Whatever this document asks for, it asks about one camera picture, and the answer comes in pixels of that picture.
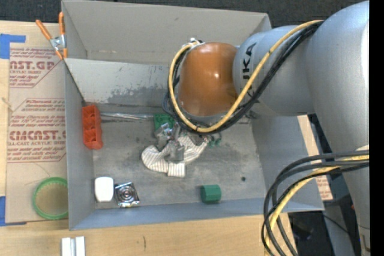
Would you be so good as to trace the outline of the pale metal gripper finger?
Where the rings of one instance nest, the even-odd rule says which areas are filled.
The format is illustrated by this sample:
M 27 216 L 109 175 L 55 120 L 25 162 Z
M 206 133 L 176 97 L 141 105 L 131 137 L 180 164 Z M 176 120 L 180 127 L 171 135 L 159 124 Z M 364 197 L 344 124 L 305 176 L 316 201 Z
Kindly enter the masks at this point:
M 169 142 L 169 160 L 172 162 L 181 162 L 184 160 L 184 145 L 179 141 Z
M 169 124 L 162 124 L 158 129 L 155 130 L 154 134 L 158 141 L 157 149 L 163 150 L 172 136 L 172 128 Z

